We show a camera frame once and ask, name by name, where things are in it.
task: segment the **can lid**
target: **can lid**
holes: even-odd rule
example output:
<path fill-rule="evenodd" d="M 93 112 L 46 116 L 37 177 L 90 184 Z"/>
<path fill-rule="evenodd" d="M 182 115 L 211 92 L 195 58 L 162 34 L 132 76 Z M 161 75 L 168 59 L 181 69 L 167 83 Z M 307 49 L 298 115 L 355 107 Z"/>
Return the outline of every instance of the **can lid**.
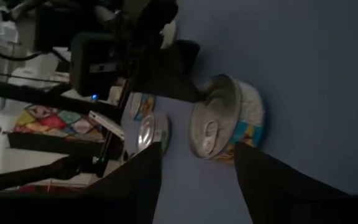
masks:
<path fill-rule="evenodd" d="M 153 143 L 155 132 L 155 119 L 153 114 L 147 115 L 140 123 L 139 133 L 137 135 L 137 148 L 143 151 Z"/>
<path fill-rule="evenodd" d="M 142 93 L 134 93 L 131 102 L 131 118 L 135 118 L 142 103 Z"/>
<path fill-rule="evenodd" d="M 196 103 L 190 121 L 190 146 L 204 159 L 219 154 L 231 138 L 239 119 L 239 96 L 233 81 L 225 75 L 210 79 L 204 88 L 205 102 Z"/>

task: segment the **blue floor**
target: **blue floor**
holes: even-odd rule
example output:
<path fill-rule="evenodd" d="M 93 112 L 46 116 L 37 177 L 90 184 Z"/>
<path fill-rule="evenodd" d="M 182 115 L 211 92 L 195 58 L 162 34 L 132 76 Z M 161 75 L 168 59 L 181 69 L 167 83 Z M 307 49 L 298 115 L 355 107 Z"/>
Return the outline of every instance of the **blue floor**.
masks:
<path fill-rule="evenodd" d="M 358 0 L 178 0 L 194 76 L 253 84 L 268 108 L 264 151 L 358 194 Z"/>

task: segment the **tin can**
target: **tin can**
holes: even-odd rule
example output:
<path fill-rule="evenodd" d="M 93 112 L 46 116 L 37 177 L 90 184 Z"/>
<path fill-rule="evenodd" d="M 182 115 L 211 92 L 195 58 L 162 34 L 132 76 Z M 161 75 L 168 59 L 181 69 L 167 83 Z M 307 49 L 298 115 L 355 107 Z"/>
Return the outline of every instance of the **tin can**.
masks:
<path fill-rule="evenodd" d="M 259 144 L 264 127 L 264 107 L 258 91 L 227 75 L 216 75 L 205 84 L 205 102 L 194 105 L 190 119 L 190 147 L 202 159 L 234 162 L 234 145 Z"/>
<path fill-rule="evenodd" d="M 146 93 L 134 93 L 131 103 L 131 118 L 142 121 L 148 114 L 153 112 L 155 96 Z"/>
<path fill-rule="evenodd" d="M 161 142 L 162 151 L 165 153 L 169 145 L 170 135 L 168 117 L 160 113 L 151 113 L 140 123 L 137 148 L 140 152 L 153 142 Z"/>

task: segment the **colorful quilt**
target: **colorful quilt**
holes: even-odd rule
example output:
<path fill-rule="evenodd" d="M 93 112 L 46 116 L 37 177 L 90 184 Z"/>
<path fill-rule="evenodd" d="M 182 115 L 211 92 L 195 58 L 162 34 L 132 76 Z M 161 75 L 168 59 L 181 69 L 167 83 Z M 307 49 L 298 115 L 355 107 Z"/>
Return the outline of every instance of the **colorful quilt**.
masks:
<path fill-rule="evenodd" d="M 100 129 L 100 125 L 87 115 L 30 105 L 17 119 L 13 131 L 86 141 L 104 141 Z"/>

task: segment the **table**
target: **table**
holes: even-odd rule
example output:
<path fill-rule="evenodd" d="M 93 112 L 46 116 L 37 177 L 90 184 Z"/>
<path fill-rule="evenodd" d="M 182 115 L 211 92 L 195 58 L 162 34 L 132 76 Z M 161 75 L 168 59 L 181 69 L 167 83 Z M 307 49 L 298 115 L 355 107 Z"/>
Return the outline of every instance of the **table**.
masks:
<path fill-rule="evenodd" d="M 122 116 L 125 147 L 136 151 L 139 122 Z M 163 158 L 162 185 L 154 223 L 252 223 L 242 198 L 233 165 L 195 157 L 188 146 L 188 126 L 193 104 L 158 96 L 154 112 L 172 122 L 172 138 Z"/>

